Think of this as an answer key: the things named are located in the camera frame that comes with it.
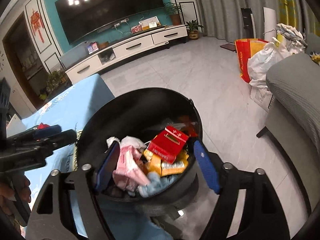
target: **tile floor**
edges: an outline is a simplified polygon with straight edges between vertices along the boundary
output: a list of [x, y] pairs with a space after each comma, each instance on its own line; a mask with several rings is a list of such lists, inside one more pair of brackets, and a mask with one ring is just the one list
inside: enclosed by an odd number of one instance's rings
[[[239, 75], [237, 55], [222, 49], [224, 40], [202, 37], [139, 58], [101, 77], [115, 96], [144, 87], [163, 87], [193, 99], [204, 128], [204, 144], [238, 169], [263, 168], [288, 221], [291, 237], [307, 219], [306, 208], [285, 161], [268, 138], [256, 138], [267, 113], [250, 99], [250, 86]], [[238, 230], [245, 192], [238, 198], [229, 236]], [[218, 196], [202, 178], [199, 194], [184, 215], [171, 221], [183, 239], [199, 239]]]

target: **black drawer handle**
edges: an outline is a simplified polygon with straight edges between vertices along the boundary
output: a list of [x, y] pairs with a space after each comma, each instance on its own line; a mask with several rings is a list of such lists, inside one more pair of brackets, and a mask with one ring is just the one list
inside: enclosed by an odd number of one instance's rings
[[134, 48], [134, 47], [138, 47], [138, 46], [140, 46], [141, 45], [141, 43], [139, 43], [139, 44], [136, 44], [136, 45], [133, 45], [133, 46], [131, 46], [131, 47], [128, 47], [128, 48], [126, 48], [126, 49], [132, 49], [132, 48]]
[[85, 68], [83, 68], [81, 70], [79, 70], [77, 73], [80, 74], [81, 72], [86, 71], [89, 67], [90, 67], [90, 65], [86, 66]]
[[170, 37], [170, 36], [174, 36], [174, 35], [177, 35], [178, 33], [172, 33], [172, 34], [168, 34], [168, 35], [165, 35], [164, 37]]

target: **tv stand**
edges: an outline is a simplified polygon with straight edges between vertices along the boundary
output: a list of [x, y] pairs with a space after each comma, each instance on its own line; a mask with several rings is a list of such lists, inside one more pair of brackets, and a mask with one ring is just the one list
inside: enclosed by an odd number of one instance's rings
[[126, 39], [113, 42], [107, 48], [89, 55], [89, 57], [68, 69], [66, 73], [71, 82], [75, 84], [115, 63], [144, 51], [164, 45], [169, 49], [169, 41], [183, 37], [185, 38], [183, 43], [185, 43], [188, 38], [185, 25], [155, 28], [148, 32], [128, 36]]

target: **flat screen tv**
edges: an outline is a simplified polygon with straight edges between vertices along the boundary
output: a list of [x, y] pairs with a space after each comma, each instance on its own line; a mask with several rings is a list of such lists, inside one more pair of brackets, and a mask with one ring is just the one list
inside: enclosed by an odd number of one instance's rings
[[103, 26], [164, 5], [162, 0], [57, 0], [55, 6], [71, 44]]

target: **human hand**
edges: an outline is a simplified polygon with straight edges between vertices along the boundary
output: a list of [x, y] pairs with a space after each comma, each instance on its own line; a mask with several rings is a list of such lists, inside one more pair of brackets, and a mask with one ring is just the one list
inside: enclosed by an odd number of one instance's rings
[[[22, 201], [26, 201], [28, 203], [31, 202], [31, 190], [29, 188], [30, 181], [24, 176], [24, 185], [25, 187], [18, 192], [19, 197]], [[12, 211], [5, 204], [4, 198], [11, 198], [14, 196], [14, 190], [10, 188], [7, 184], [0, 182], [0, 207], [2, 211], [7, 215], [12, 215]]]

